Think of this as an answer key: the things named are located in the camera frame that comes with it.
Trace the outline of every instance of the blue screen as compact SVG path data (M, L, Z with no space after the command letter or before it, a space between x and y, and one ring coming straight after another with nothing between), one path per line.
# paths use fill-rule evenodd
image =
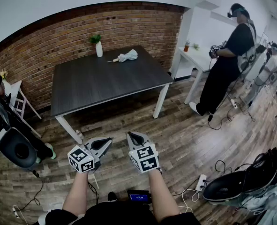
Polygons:
M145 194L130 194L132 201L148 201L148 195Z

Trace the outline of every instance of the person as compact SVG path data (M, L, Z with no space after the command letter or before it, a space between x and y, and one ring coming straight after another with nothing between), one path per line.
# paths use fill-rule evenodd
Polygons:
M6 91L4 84L2 82L2 77L0 76L0 98L3 99L4 101L6 100ZM5 103L2 103L4 108L8 112L8 118L10 122L10 126L16 128L19 130L31 143L31 145L37 150L37 160L36 163L40 163L41 160L45 159L46 157L49 157L51 159L56 158L56 153L53 150L53 147L49 143L43 143L40 139L36 138L30 128L24 124L16 114L11 114L10 107Z
M98 203L86 210L88 172L78 173L62 210L52 210L45 217L45 225L131 224L131 225L200 225L193 213L180 213L158 169L149 171L153 213L149 206L135 202L118 201L110 192L108 202Z
M271 75L277 72L277 44L271 44L272 56L263 67L262 72L255 78L251 90L245 97L240 97L242 102L246 105L250 104L251 101L257 96L261 88L266 85L267 81L270 80Z
M235 3L231 6L231 12L231 17L236 20L238 26L229 37L225 48L213 54L214 58L218 57L218 59L208 75L200 103L189 103L191 109L201 116L206 112L211 115L215 113L227 88L241 74L237 57L245 54L255 45L256 29L247 10Z

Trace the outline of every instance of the white marker cube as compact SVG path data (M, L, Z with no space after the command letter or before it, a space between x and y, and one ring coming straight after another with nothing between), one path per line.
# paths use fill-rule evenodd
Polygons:
M83 173L95 168L95 159L79 146L75 146L68 154L68 161L78 172Z
M129 152L129 156L134 166L137 167L141 173L159 168L158 152L154 144L132 150Z

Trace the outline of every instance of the white vase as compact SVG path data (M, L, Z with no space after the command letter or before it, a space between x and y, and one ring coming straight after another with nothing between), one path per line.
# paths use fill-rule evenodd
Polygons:
M103 48L101 42L98 42L96 44L96 51L97 51L97 56L100 58L103 56Z
M5 79L2 81L5 87L5 93L9 95L11 93L11 85Z

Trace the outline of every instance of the person in white shirt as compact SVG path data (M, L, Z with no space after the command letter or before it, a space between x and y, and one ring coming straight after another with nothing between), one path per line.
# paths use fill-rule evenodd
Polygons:
M251 90L245 97L240 97L244 104L250 104L251 101L260 92L261 88L270 83L270 78L273 73L277 72L277 44L272 43L271 45L272 56L263 68L263 71L256 77Z

